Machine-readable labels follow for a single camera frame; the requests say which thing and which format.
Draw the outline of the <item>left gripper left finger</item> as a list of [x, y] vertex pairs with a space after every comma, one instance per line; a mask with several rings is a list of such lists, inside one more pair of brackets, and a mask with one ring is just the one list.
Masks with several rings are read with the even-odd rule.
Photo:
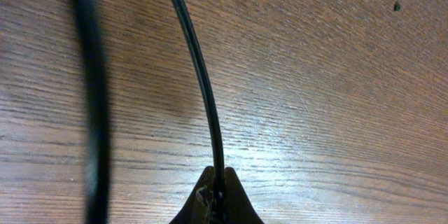
[[170, 224], [209, 224], [214, 193], [214, 168], [207, 166]]

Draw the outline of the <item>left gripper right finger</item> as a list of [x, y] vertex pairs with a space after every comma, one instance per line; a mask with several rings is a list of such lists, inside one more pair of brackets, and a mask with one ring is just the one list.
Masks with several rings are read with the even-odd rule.
[[225, 223], [228, 224], [263, 224], [254, 210], [236, 171], [225, 168]]

